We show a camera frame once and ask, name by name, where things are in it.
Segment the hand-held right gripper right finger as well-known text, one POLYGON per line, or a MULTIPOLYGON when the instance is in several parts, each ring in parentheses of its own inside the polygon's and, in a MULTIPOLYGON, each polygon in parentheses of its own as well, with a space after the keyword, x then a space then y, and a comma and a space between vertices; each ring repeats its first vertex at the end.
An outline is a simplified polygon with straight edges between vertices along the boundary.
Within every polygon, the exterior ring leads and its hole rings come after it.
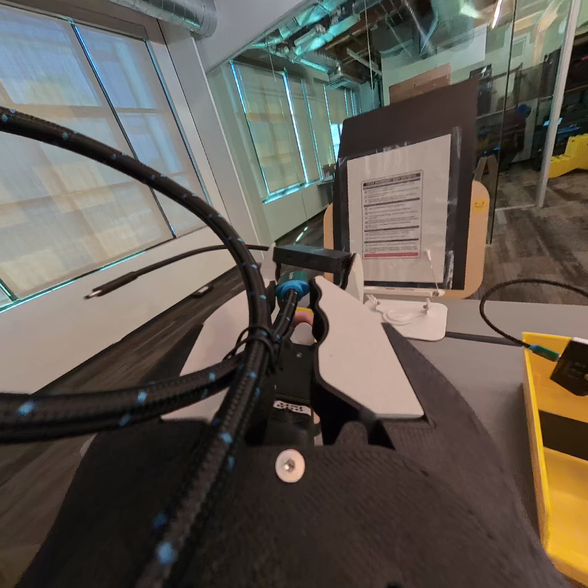
POLYGON ((424 422, 424 408, 376 314, 324 277, 312 280, 310 296, 316 341, 312 407, 323 443, 334 444, 350 422, 377 442, 383 442, 388 423, 424 422))

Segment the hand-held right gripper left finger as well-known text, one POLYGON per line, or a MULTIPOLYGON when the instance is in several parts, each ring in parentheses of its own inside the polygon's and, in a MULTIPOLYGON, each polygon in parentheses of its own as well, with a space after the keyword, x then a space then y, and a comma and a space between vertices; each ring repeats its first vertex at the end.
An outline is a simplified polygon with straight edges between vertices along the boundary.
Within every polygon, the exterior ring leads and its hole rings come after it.
MULTIPOLYGON (((205 320, 180 375, 219 363, 234 347, 249 324, 245 291, 231 298, 205 320)), ((163 415, 163 420, 212 420, 221 406, 226 389, 186 408, 163 415)))

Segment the black USB-C adapter dongle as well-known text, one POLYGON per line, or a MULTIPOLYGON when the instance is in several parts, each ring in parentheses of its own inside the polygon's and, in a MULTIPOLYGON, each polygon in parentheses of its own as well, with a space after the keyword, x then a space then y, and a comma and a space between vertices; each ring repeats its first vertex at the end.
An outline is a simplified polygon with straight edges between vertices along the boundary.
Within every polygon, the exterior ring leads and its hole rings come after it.
MULTIPOLYGON (((163 261, 158 261, 142 269, 126 273, 112 281, 94 288, 85 299, 105 296, 131 282, 155 270, 164 268, 172 263, 187 259, 198 254, 222 251, 225 245, 206 246, 187 251, 163 261)), ((283 245, 273 247, 272 261, 277 266, 289 265, 300 269, 315 270, 318 272, 330 273, 340 278, 339 287, 345 289, 349 282, 349 275, 353 263, 353 254, 342 251, 335 251, 324 247, 310 245, 283 245)))

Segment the yellow divided plastic bin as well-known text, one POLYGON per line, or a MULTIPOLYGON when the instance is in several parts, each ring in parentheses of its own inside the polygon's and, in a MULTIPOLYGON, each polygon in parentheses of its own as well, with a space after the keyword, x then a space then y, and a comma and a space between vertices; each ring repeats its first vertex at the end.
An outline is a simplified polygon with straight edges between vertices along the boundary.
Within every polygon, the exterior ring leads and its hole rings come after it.
POLYGON ((587 396, 550 380, 555 363, 524 349, 527 430, 540 539, 555 567, 587 587, 587 461, 543 446, 539 411, 587 423, 587 396))

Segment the white stand base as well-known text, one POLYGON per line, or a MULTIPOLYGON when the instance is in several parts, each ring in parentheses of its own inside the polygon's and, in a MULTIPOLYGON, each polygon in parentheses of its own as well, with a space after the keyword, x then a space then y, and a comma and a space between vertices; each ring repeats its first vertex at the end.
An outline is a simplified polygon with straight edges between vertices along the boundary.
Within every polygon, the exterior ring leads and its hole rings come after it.
POLYGON ((446 335, 447 307, 438 301, 445 291, 439 288, 430 250, 424 253, 433 279, 432 287, 366 285, 364 305, 378 313, 383 324, 394 327, 405 338, 438 342, 446 335))

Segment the instruction sheet on stand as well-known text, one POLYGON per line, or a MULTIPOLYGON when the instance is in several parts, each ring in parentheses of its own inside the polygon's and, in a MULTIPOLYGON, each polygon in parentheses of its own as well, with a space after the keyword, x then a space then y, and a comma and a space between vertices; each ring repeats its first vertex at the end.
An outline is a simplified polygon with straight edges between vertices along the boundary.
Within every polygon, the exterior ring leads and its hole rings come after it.
MULTIPOLYGON (((467 239, 467 255, 465 266, 465 287, 463 289, 445 290, 433 300, 445 301, 449 299, 465 299, 473 295, 481 286, 484 271, 484 257, 486 254, 486 235, 488 230, 490 196, 487 188, 478 180, 472 181, 470 202, 469 233, 467 239), (472 211, 472 201, 476 198, 486 198, 489 205, 484 211, 472 211)), ((333 204, 329 204, 323 217, 323 244, 327 249, 334 249, 333 204)), ((423 289, 409 288, 377 288, 367 286, 366 291, 379 297, 407 298, 425 292, 423 289)))

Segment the instruction sheet in clear sleeve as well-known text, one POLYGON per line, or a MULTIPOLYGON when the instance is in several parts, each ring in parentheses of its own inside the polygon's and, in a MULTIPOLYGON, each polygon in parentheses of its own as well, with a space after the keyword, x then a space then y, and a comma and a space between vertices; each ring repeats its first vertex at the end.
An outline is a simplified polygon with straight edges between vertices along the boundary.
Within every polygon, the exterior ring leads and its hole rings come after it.
POLYGON ((348 159, 349 245, 378 288, 452 286, 462 129, 348 159))

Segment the large window with blinds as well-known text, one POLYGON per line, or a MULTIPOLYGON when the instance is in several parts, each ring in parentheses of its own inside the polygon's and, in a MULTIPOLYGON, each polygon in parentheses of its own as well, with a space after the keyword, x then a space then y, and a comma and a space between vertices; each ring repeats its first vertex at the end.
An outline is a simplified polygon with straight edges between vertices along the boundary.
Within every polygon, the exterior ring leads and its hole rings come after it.
MULTIPOLYGON (((153 26, 1 1, 1 106, 136 157, 209 201, 153 26)), ((1 308, 203 228, 92 159, 1 133, 1 308)))
POLYGON ((343 122, 360 113, 356 92, 287 70, 238 61, 230 67, 261 173, 262 202, 332 179, 343 122))

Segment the black backing sheet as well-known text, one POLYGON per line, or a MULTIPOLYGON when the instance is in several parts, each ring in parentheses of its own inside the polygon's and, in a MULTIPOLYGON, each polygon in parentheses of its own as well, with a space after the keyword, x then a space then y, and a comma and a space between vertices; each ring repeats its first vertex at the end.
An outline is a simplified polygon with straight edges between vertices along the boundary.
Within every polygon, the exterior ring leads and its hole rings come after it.
POLYGON ((475 163, 478 77, 441 87, 414 98, 374 109, 343 122, 334 174, 334 248, 349 249, 347 161, 388 149, 419 143, 460 130, 458 170, 450 183, 457 189, 453 207, 454 243, 452 290, 466 285, 467 238, 475 163))

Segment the black bin divider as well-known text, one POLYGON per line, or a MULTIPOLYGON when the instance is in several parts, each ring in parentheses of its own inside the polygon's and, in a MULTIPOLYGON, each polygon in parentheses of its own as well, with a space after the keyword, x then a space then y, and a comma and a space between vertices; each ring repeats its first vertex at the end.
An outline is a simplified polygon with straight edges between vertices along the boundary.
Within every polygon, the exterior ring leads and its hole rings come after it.
POLYGON ((587 423, 539 411, 543 446, 587 461, 587 423))

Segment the yellow step stool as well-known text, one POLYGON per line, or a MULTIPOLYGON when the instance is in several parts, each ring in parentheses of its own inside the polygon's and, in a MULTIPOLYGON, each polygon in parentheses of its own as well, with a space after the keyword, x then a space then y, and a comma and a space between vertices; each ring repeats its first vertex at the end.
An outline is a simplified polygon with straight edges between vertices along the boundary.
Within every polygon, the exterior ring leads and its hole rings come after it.
POLYGON ((563 154, 552 156, 548 179, 558 178, 574 170, 587 171, 587 134, 570 136, 563 154))

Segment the silver ceiling duct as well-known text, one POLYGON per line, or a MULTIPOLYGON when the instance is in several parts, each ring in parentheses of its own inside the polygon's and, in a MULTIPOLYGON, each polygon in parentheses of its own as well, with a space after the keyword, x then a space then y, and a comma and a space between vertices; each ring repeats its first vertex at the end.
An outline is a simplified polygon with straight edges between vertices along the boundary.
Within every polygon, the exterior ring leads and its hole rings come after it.
POLYGON ((217 28, 214 1, 112 1, 112 3, 181 26, 201 37, 212 36, 217 28))

